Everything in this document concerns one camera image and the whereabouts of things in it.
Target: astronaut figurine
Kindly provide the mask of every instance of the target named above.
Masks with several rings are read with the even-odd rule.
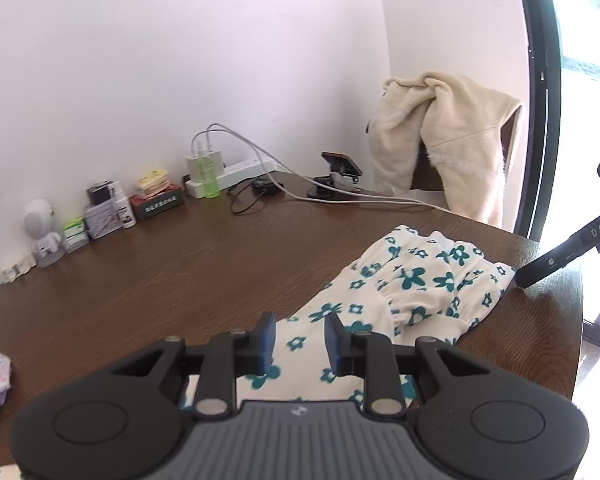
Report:
[[[64,255],[62,237],[53,231],[51,204],[41,198],[29,202],[24,209],[24,231],[34,239],[32,252],[40,267],[58,261]]]

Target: white garment with green flowers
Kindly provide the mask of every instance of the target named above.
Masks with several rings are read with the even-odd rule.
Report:
[[[512,267],[488,262],[468,242],[454,242],[435,231],[419,236],[399,226],[292,316],[276,324],[273,364],[264,376],[237,380],[243,399],[352,399],[362,405],[363,381],[333,375],[324,346],[324,317],[336,312],[347,330],[373,330],[398,344],[429,335],[449,343],[483,320],[513,278]],[[192,377],[184,404],[191,403]],[[402,377],[407,403],[414,398]],[[0,480],[19,480],[16,466],[0,468]]]

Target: white wall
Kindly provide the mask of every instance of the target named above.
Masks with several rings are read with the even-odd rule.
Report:
[[[382,0],[392,75],[427,70],[468,76],[526,103],[529,72],[521,0]],[[525,137],[507,181],[503,228],[513,230],[524,179]]]
[[[0,267],[29,247],[29,200],[66,220],[103,176],[180,177],[214,121],[307,174],[322,150],[366,169],[387,76],[381,0],[0,0]]]

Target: brown tabletop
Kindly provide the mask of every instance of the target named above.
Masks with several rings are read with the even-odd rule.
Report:
[[[304,183],[285,175],[287,184]],[[188,199],[0,286],[0,351],[13,362],[0,408],[0,465],[24,402],[169,334],[190,344],[303,306],[324,283],[399,224],[478,245],[519,267],[539,253],[517,235],[426,206],[321,205],[267,199],[241,216],[229,201]],[[504,295],[459,346],[571,397],[582,332],[574,264]]]

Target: white bottle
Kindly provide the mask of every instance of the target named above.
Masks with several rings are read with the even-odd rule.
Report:
[[[109,189],[112,193],[111,199],[116,206],[116,211],[122,222],[122,227],[128,229],[129,227],[136,225],[136,217],[131,209],[129,199],[126,197],[125,192],[122,191],[120,183],[118,181],[112,182],[109,185]]]

